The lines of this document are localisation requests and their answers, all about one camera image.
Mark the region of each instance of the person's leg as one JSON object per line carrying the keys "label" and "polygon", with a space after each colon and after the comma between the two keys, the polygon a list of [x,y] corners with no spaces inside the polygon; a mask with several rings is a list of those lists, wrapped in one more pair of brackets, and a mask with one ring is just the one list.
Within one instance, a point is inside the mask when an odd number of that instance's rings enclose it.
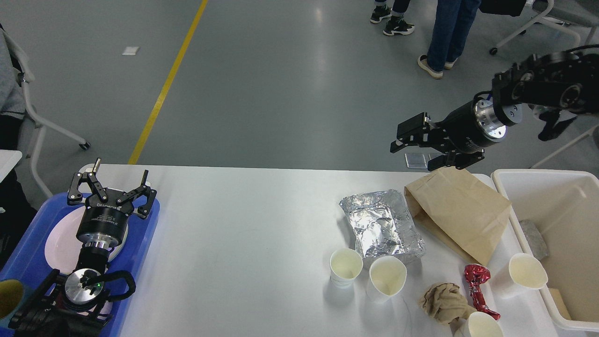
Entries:
{"label": "person's leg", "polygon": [[393,7],[391,8],[391,14],[393,16],[403,17],[404,13],[408,10],[410,0],[395,0]]}
{"label": "person's leg", "polygon": [[459,7],[458,20],[453,29],[453,36],[447,51],[446,62],[455,62],[462,55],[466,38],[476,17],[476,11],[479,9],[481,0],[462,0]]}
{"label": "person's leg", "polygon": [[[0,115],[0,149],[17,149],[22,123],[22,119]],[[36,214],[36,210],[27,201],[14,170],[0,182],[0,207],[0,234],[5,236],[2,242],[5,246],[0,247],[1,269]]]}
{"label": "person's leg", "polygon": [[458,20],[459,7],[462,0],[438,0],[435,27],[432,29],[431,45],[426,53],[426,63],[436,71],[442,72],[447,51],[453,37],[453,30]]}
{"label": "person's leg", "polygon": [[387,6],[387,0],[374,0],[374,5],[370,22],[380,23],[384,18],[391,16],[391,8]]}
{"label": "person's leg", "polygon": [[387,36],[409,35],[414,31],[414,25],[404,20],[404,14],[410,5],[410,0],[395,0],[391,9],[391,20],[385,26],[383,34]]}

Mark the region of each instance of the yellow floor line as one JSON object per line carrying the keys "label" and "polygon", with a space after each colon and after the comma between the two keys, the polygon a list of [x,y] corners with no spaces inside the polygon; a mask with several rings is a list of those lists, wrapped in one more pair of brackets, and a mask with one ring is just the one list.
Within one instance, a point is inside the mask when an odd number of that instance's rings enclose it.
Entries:
{"label": "yellow floor line", "polygon": [[131,157],[129,157],[128,164],[130,165],[137,164],[137,160],[140,159],[141,151],[143,151],[144,146],[146,145],[146,141],[148,140],[148,137],[150,135],[150,132],[152,132],[152,128],[154,127],[154,123],[156,122],[156,118],[158,118],[158,114],[160,113],[162,104],[164,103],[164,100],[167,98],[168,91],[171,89],[173,80],[177,75],[179,66],[181,65],[181,61],[185,56],[185,52],[187,52],[187,47],[189,47],[189,43],[191,42],[191,38],[193,37],[195,28],[198,26],[198,22],[202,17],[202,13],[206,8],[207,3],[208,0],[202,0],[202,4],[199,6],[198,12],[195,14],[195,17],[193,18],[193,22],[191,24],[191,27],[189,27],[189,30],[187,31],[187,35],[185,36],[185,40],[183,40],[181,49],[179,49],[179,53],[177,54],[175,63],[173,63],[173,67],[171,68],[171,71],[168,73],[167,80],[164,82],[164,85],[162,86],[162,90],[160,91],[160,95],[158,95],[158,99],[154,104],[154,108],[152,109],[150,117],[148,117],[146,126],[141,132],[140,138],[137,140],[137,144],[135,144],[135,149],[133,149]]}

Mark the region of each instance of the yellow cup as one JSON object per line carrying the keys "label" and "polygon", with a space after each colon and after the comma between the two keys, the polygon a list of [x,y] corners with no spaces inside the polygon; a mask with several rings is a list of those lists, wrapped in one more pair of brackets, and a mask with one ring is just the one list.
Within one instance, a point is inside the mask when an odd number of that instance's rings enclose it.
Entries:
{"label": "yellow cup", "polygon": [[17,279],[0,281],[0,327],[8,327],[17,309],[31,295],[31,289]]}

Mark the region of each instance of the white sneaker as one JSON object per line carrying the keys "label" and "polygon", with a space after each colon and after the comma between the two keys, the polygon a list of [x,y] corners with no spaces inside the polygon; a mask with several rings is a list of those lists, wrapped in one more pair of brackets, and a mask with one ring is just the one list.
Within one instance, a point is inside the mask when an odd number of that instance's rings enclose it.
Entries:
{"label": "white sneaker", "polygon": [[453,68],[453,65],[455,64],[455,61],[453,62],[445,62],[445,66],[444,68],[447,70],[451,70],[451,68]]}
{"label": "white sneaker", "polygon": [[421,67],[424,71],[426,71],[433,79],[440,80],[443,78],[442,71],[434,71],[431,67],[428,66],[426,62],[426,55],[420,55],[417,60],[418,66]]}

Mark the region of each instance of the person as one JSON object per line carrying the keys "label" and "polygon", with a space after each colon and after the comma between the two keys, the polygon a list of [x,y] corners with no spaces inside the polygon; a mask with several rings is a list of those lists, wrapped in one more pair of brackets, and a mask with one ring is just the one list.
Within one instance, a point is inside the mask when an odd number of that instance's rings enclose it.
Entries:
{"label": "person", "polygon": [[370,22],[380,23],[383,19],[391,18],[383,29],[383,34],[387,36],[410,35],[414,31],[414,25],[404,20],[410,0],[395,0],[393,8],[387,6],[386,0],[374,0],[374,5]]}
{"label": "person", "polygon": [[426,55],[418,57],[418,66],[434,79],[443,78],[462,55],[470,27],[481,0],[438,0],[435,27]]}
{"label": "person", "polygon": [[[0,31],[0,149],[16,150],[25,117],[25,100],[17,83],[6,41]],[[0,269],[4,266],[37,211],[31,207],[12,170],[0,182]]]}

